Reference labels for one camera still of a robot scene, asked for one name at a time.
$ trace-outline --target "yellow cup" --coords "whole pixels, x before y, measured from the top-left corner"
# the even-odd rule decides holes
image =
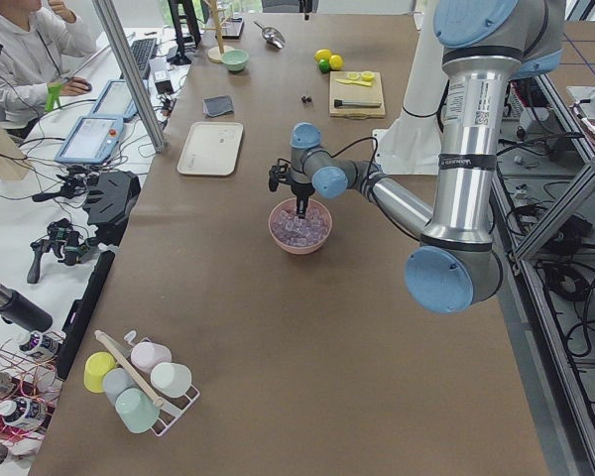
[[[103,394],[103,378],[117,366],[108,352],[96,352],[88,357],[83,370],[83,385],[93,394]]]

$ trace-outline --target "pink bowl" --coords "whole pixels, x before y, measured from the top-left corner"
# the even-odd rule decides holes
[[[310,199],[306,218],[297,220],[301,229],[293,230],[293,226],[288,224],[288,222],[295,223],[295,218],[295,198],[278,203],[271,211],[268,222],[269,232],[276,244],[294,255],[306,255],[321,248],[333,226],[333,217],[328,208],[317,200]]]

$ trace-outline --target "green bowl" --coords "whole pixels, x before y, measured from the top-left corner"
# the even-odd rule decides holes
[[[242,71],[249,61],[249,54],[244,50],[230,50],[222,56],[222,62],[231,72]]]

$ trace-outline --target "white cloth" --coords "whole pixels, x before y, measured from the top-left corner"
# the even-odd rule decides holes
[[[61,70],[61,55],[84,57],[96,49],[80,18],[66,23],[46,8],[29,15],[29,31],[0,15],[0,44],[0,106],[12,122],[36,118],[32,107],[42,113],[47,83],[67,72]]]

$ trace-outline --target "person's hand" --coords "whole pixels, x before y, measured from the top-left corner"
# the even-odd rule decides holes
[[[49,0],[49,6],[51,7],[51,10],[53,10],[55,14],[61,17],[65,22],[75,23],[77,21],[75,14],[72,13],[72,11],[69,10],[61,0]]]
[[[80,96],[92,90],[92,86],[83,77],[74,76],[61,87],[60,96]]]

